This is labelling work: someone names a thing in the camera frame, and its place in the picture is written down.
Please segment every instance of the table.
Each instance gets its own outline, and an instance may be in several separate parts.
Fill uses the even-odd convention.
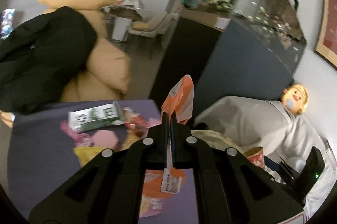
[[[106,9],[109,9],[110,14],[116,16],[112,39],[119,42],[127,40],[127,28],[133,21],[140,21],[152,15],[151,11],[126,5],[112,5]]]
[[[80,168],[72,151],[74,141],[59,129],[60,123],[67,120],[69,111],[107,103],[111,101],[55,103],[41,112],[15,118],[8,154],[9,197],[25,218],[28,218],[35,205]],[[160,119],[160,113],[152,100],[119,103],[122,107],[130,107],[141,113],[145,119]],[[124,126],[109,129],[115,132],[120,142],[125,140]],[[198,223],[193,172],[185,172],[186,180],[180,193],[164,200],[163,213],[140,218],[140,224]]]

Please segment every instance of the floor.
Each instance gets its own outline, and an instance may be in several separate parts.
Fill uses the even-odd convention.
[[[127,42],[129,43],[127,54],[130,56],[132,63],[130,69],[131,82],[125,99],[147,99],[165,51],[161,47],[160,39],[145,39],[142,37],[136,39],[136,36],[130,36]],[[113,42],[113,44],[122,50],[126,47],[125,44],[116,42]]]
[[[6,193],[8,193],[7,154],[11,132],[11,129],[0,120],[0,184]]]

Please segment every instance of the purple tablecloth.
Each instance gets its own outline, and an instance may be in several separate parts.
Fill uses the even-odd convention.
[[[52,193],[79,168],[73,153],[74,141],[60,130],[60,123],[67,120],[68,112],[83,110],[110,101],[67,102],[51,104],[45,110],[15,118],[8,154],[9,197],[28,218],[31,209]],[[152,100],[119,101],[146,120],[160,119]],[[126,138],[124,126],[111,126],[120,142]],[[140,224],[194,224],[198,223],[192,170],[186,170],[186,180],[179,194],[164,201],[161,214],[140,218]]]

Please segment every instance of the metal rivet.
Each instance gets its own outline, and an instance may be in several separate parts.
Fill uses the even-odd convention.
[[[105,158],[111,157],[112,156],[112,150],[111,149],[104,149],[102,151],[102,156]]]
[[[143,143],[144,143],[145,145],[151,145],[151,144],[153,143],[153,139],[150,138],[150,137],[144,138],[144,139],[143,139]]]
[[[186,141],[187,141],[188,143],[193,144],[193,143],[196,143],[196,142],[197,142],[197,139],[196,139],[195,137],[187,137],[187,138],[186,138]]]
[[[238,150],[236,150],[235,148],[228,148],[227,149],[227,153],[230,155],[230,156],[236,156],[238,154]]]

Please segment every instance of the black jacket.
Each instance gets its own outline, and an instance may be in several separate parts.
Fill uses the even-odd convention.
[[[29,114],[57,102],[96,38],[85,17],[69,7],[18,26],[0,44],[0,110]]]

